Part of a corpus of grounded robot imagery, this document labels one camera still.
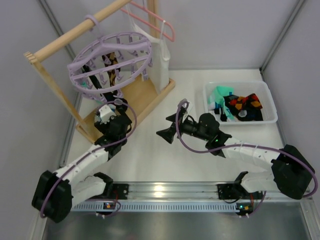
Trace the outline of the mint green sock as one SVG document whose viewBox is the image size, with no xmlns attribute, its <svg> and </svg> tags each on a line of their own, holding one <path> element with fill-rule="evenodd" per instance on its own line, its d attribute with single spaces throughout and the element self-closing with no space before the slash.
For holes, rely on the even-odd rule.
<svg viewBox="0 0 320 240">
<path fill-rule="evenodd" d="M 224 97 L 228 97 L 233 95 L 234 89 L 229 86 L 221 86 L 218 85 L 210 94 L 207 102 L 209 105 L 214 103 L 214 108 L 216 109 L 217 107 L 222 108 L 226 119 L 228 122 L 235 122 L 235 117 L 232 115 L 230 109 L 226 106 L 226 101 Z"/>
<path fill-rule="evenodd" d="M 81 81 L 82 96 L 97 102 L 99 106 L 94 111 L 94 122 L 106 124 L 110 118 L 116 116 L 116 106 L 112 103 L 117 95 L 116 91 L 105 91 L 105 88 L 97 78 L 85 78 Z"/>
</svg>

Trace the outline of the black sock with grey patches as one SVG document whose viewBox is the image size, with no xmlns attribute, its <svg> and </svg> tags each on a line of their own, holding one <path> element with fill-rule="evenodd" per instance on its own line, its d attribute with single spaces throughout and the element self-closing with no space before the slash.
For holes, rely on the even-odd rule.
<svg viewBox="0 0 320 240">
<path fill-rule="evenodd" d="M 261 110 L 255 108 L 233 110 L 231 117 L 227 117 L 222 108 L 216 108 L 212 113 L 214 113 L 221 122 L 260 122 L 264 120 Z"/>
</svg>

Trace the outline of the purple round clip hanger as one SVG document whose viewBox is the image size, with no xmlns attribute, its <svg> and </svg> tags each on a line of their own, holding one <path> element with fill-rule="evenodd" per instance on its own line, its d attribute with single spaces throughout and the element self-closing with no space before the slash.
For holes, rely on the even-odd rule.
<svg viewBox="0 0 320 240">
<path fill-rule="evenodd" d="M 67 65 L 69 78 L 75 89 L 82 95 L 82 80 L 89 76 L 96 76 L 106 92 L 118 91 L 115 98 L 122 98 L 122 88 L 133 83 L 138 76 L 143 81 L 148 80 L 147 66 L 152 63 L 152 45 L 149 39 L 134 31 L 116 32 L 105 35 L 100 23 L 93 15 L 86 15 L 85 19 L 94 23 L 90 29 L 96 40 L 83 48 L 72 63 Z M 83 73 L 83 66 L 91 68 Z M 116 73 L 115 85 L 110 86 L 107 71 L 120 69 Z"/>
</svg>

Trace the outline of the black red yellow argyle sock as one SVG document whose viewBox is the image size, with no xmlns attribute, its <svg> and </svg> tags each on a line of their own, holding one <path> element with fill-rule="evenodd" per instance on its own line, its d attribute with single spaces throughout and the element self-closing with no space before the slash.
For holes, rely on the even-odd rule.
<svg viewBox="0 0 320 240">
<path fill-rule="evenodd" d="M 229 95 L 224 96 L 225 105 L 233 110 L 244 110 L 245 108 L 249 109 L 262 109 L 263 106 L 255 93 L 252 93 L 248 96 L 237 96 Z"/>
</svg>

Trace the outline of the black blue sock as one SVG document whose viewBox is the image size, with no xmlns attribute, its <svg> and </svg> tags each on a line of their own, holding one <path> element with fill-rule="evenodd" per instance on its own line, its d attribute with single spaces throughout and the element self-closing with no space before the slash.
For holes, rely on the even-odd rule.
<svg viewBox="0 0 320 240">
<path fill-rule="evenodd" d="M 84 65 L 82 67 L 82 72 L 83 73 L 88 73 L 90 72 L 92 69 L 87 66 L 87 65 Z M 108 77 L 109 77 L 109 83 L 110 83 L 110 86 L 113 87 L 115 85 L 115 79 L 116 79 L 116 73 L 119 73 L 121 69 L 120 68 L 116 68 L 116 69 L 112 69 L 110 71 L 107 71 L 107 74 L 108 74 Z M 98 78 L 95 76 L 95 75 L 92 75 L 92 76 L 89 76 L 89 79 L 91 81 L 91 83 L 93 84 L 93 86 L 96 88 L 96 89 L 102 89 L 102 85 L 101 85 L 101 82 L 98 80 Z M 118 93 L 118 90 L 115 90 L 115 91 L 112 91 L 112 92 L 106 92 L 106 93 L 102 93 L 100 94 L 100 97 L 102 98 L 102 100 L 98 100 L 99 103 L 101 104 L 105 104 L 107 102 L 112 102 L 114 101 L 116 98 L 115 98 L 115 95 L 117 95 Z M 121 113 L 125 113 L 128 109 L 127 106 L 125 105 L 117 105 L 115 107 L 118 111 L 120 111 Z"/>
</svg>

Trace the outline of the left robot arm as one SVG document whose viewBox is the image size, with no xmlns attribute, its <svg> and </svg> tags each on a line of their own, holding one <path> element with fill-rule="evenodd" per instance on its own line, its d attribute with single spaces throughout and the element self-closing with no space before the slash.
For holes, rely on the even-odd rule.
<svg viewBox="0 0 320 240">
<path fill-rule="evenodd" d="M 132 131 L 132 121 L 126 114 L 112 115 L 106 122 L 96 119 L 94 126 L 102 135 L 85 153 L 54 172 L 46 170 L 39 177 L 31 205 L 41 218 L 59 223 L 74 206 L 92 197 L 107 198 L 112 194 L 113 179 L 93 170 L 121 151 Z"/>
</svg>

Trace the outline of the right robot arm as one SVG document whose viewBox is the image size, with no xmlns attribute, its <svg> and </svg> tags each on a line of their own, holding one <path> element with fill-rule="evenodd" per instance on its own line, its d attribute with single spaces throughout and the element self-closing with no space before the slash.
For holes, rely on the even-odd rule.
<svg viewBox="0 0 320 240">
<path fill-rule="evenodd" d="M 205 148 L 214 156 L 252 164 L 261 172 L 241 172 L 234 184 L 248 193 L 276 191 L 300 200 L 313 179 L 315 170 L 300 151 L 292 146 L 275 149 L 244 143 L 220 130 L 220 124 L 210 113 L 204 113 L 195 121 L 193 117 L 173 114 L 166 118 L 172 124 L 156 134 L 171 144 L 174 137 L 183 134 L 206 142 Z"/>
</svg>

